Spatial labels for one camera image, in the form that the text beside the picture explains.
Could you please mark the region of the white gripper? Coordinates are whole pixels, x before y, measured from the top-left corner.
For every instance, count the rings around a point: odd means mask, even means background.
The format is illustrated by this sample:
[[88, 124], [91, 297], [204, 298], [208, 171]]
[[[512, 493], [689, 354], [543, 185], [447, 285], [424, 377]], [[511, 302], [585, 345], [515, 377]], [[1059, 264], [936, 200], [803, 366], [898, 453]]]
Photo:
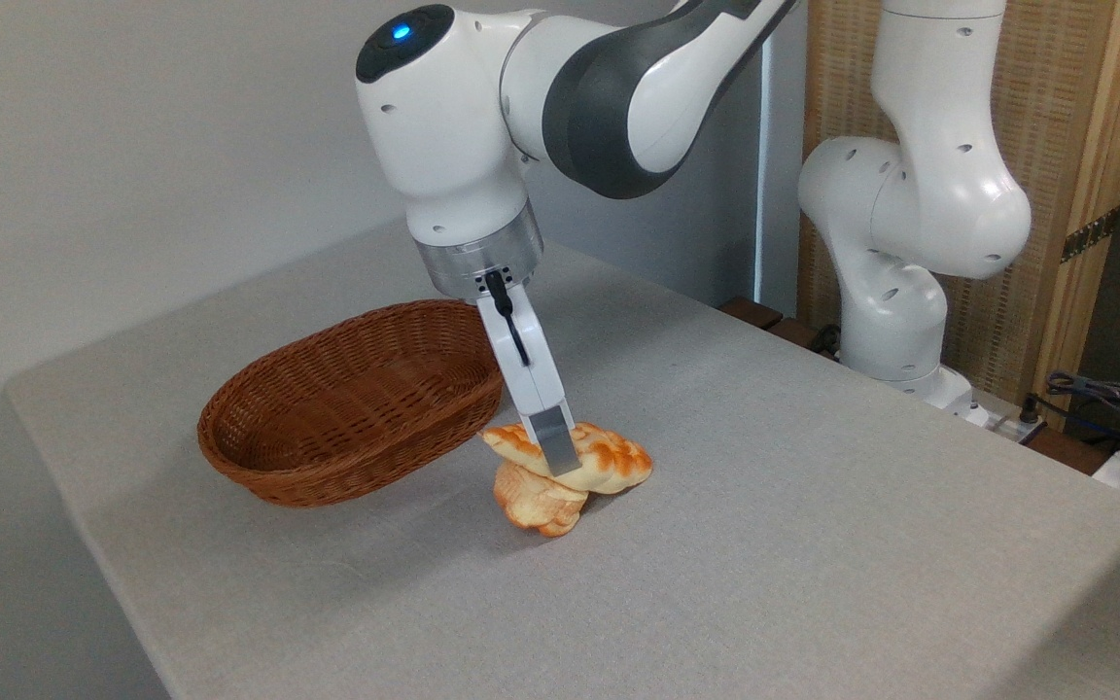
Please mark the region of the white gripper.
[[507, 296], [512, 302], [511, 323], [495, 310], [489, 296], [476, 302], [480, 321], [526, 433], [542, 449], [548, 473], [559, 478], [579, 467], [572, 412], [526, 288], [514, 284], [507, 289]]

